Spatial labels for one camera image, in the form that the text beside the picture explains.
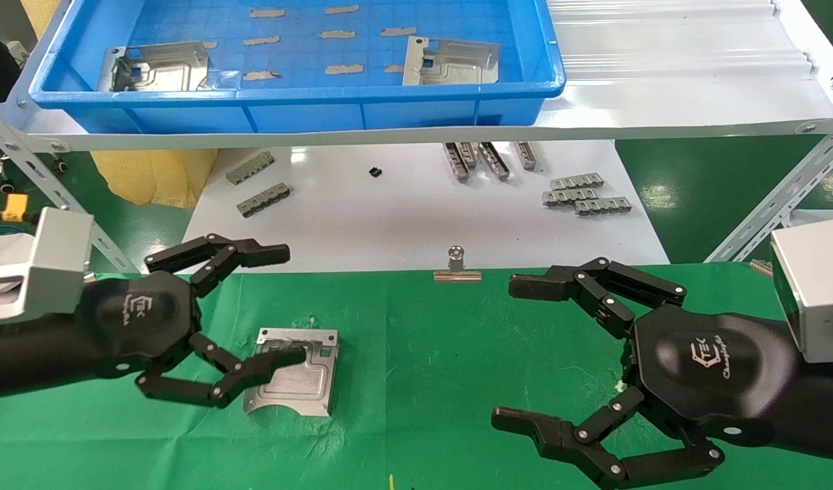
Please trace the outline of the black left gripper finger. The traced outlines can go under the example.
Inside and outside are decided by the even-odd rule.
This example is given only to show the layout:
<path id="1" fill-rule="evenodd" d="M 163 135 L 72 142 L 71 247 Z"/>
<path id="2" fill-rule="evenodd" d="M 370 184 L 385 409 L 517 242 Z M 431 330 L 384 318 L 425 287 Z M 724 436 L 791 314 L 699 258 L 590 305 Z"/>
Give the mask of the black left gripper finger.
<path id="1" fill-rule="evenodd" d="M 214 366 L 223 375 L 220 380 L 198 382 L 164 375 L 190 354 Z M 270 382 L 277 370 L 301 365 L 306 359 L 306 349 L 299 345 L 239 359 L 203 334 L 195 333 L 179 342 L 171 359 L 153 359 L 137 377 L 136 387 L 145 397 L 159 401 L 226 408 L 246 389 Z"/>
<path id="2" fill-rule="evenodd" d="M 150 273 L 165 271 L 174 275 L 204 263 L 189 278 L 192 293 L 207 297 L 237 267 L 263 267 L 290 261 L 286 244 L 260 245 L 254 239 L 230 240 L 220 235 L 206 235 L 177 246 L 147 255 L 144 259 Z"/>

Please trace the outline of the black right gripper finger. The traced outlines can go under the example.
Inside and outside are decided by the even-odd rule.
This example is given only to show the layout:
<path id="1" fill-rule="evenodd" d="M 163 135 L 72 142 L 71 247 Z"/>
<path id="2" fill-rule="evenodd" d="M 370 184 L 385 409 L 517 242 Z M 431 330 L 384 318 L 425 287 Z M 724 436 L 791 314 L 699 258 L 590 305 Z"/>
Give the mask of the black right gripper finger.
<path id="1" fill-rule="evenodd" d="M 600 489 L 631 489 L 709 475 L 725 460 L 715 444 L 694 428 L 676 432 L 683 446 L 674 450 L 618 458 L 602 441 L 625 424 L 646 403 L 636 387 L 628 387 L 580 425 L 558 416 L 498 406 L 492 426 L 532 439 L 541 458 L 572 464 Z"/>
<path id="2" fill-rule="evenodd" d="M 657 309 L 681 306 L 687 289 L 622 263 L 598 257 L 578 266 L 553 265 L 543 275 L 512 275 L 508 293 L 513 298 L 538 301 L 574 301 L 616 339 L 632 339 L 636 316 L 619 301 Z"/>

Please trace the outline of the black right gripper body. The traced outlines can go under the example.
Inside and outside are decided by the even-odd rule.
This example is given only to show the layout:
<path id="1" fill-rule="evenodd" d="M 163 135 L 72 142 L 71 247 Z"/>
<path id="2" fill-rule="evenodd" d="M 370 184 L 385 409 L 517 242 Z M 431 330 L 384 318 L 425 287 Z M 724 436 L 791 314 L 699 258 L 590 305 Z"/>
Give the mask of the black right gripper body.
<path id="1" fill-rule="evenodd" d="M 789 389 L 798 348 L 781 321 L 664 305 L 632 326 L 638 412 L 670 438 L 683 430 L 738 446 L 796 448 Z"/>

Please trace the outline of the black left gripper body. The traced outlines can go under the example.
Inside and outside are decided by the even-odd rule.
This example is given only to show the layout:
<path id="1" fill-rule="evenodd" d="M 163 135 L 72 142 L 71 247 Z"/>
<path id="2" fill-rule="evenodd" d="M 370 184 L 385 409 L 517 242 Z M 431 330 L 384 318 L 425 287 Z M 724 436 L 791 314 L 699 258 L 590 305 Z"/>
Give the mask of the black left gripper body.
<path id="1" fill-rule="evenodd" d="M 173 370 L 189 356 L 200 316 L 190 284 L 167 272 L 90 283 L 83 332 L 93 376 Z"/>

